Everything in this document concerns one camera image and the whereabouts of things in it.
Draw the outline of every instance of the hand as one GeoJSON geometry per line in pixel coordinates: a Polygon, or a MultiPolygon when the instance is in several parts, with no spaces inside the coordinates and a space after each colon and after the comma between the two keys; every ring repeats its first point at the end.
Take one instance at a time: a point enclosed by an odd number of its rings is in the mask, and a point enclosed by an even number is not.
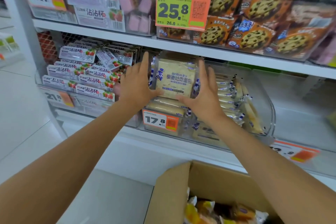
{"type": "Polygon", "coordinates": [[[150,90],[148,87],[148,52],[144,53],[141,63],[126,69],[126,74],[120,77],[120,84],[120,101],[134,106],[136,111],[147,105],[153,97],[162,94],[160,90],[150,90]]]}
{"type": "Polygon", "coordinates": [[[199,61],[199,79],[201,89],[195,99],[181,95],[178,95],[176,98],[189,107],[200,120],[211,125],[212,120],[226,117],[226,115],[219,104],[215,71],[209,67],[208,76],[203,60],[199,61]]]}

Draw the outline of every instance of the white floor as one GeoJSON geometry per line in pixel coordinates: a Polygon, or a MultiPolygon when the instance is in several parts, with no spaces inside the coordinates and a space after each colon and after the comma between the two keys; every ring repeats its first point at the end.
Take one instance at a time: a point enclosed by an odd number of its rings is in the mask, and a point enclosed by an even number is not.
{"type": "MultiPolygon", "coordinates": [[[[33,75],[26,61],[0,68],[0,184],[62,141],[40,104],[33,75]]],[[[58,223],[141,224],[152,190],[94,170],[58,223]]]]}

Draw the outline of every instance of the open cardboard box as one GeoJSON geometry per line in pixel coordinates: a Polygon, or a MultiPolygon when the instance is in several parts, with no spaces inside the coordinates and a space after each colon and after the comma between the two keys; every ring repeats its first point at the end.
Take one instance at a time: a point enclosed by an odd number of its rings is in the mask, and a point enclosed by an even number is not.
{"type": "Polygon", "coordinates": [[[188,187],[199,198],[227,205],[239,202],[277,215],[250,176],[191,161],[168,169],[156,180],[144,224],[183,224],[188,187]]]}

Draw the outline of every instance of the finger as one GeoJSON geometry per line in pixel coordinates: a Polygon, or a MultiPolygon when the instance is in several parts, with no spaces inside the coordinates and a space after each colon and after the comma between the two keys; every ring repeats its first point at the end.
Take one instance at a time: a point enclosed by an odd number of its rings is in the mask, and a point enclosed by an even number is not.
{"type": "Polygon", "coordinates": [[[199,80],[201,81],[202,86],[208,85],[208,75],[205,70],[204,60],[199,61],[199,80]]]}
{"type": "Polygon", "coordinates": [[[177,95],[176,99],[180,101],[182,104],[184,104],[186,107],[193,108],[193,101],[194,99],[188,98],[185,96],[177,95]]]}
{"type": "Polygon", "coordinates": [[[128,68],[126,68],[126,76],[129,76],[132,73],[132,66],[129,66],[128,68]]]}
{"type": "Polygon", "coordinates": [[[149,61],[148,61],[149,58],[148,57],[149,57],[148,52],[145,52],[143,54],[143,57],[142,57],[140,71],[139,71],[139,73],[145,74],[146,76],[148,74],[148,63],[149,63],[149,61]]]}
{"type": "Polygon", "coordinates": [[[163,95],[163,90],[156,89],[156,90],[150,90],[150,93],[152,95],[152,98],[163,95]]]}
{"type": "Polygon", "coordinates": [[[209,66],[209,75],[208,75],[208,80],[209,80],[209,87],[210,87],[210,90],[212,92],[217,92],[218,90],[218,87],[217,87],[217,83],[216,83],[216,74],[215,74],[215,71],[213,70],[212,67],[209,66]]]}
{"type": "Polygon", "coordinates": [[[132,73],[138,74],[140,66],[141,66],[141,63],[136,63],[132,68],[132,73]]]}
{"type": "Polygon", "coordinates": [[[123,84],[124,81],[125,81],[125,74],[122,74],[120,76],[120,84],[123,84]]]}

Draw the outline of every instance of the right hand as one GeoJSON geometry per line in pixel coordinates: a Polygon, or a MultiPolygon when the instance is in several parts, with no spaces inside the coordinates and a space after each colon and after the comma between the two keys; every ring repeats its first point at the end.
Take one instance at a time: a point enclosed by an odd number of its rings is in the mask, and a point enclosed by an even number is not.
{"type": "Polygon", "coordinates": [[[226,117],[226,115],[219,104],[215,71],[209,67],[209,75],[207,75],[203,60],[199,61],[199,79],[201,89],[195,99],[181,95],[176,98],[189,107],[200,120],[211,125],[214,119],[226,117]]]}

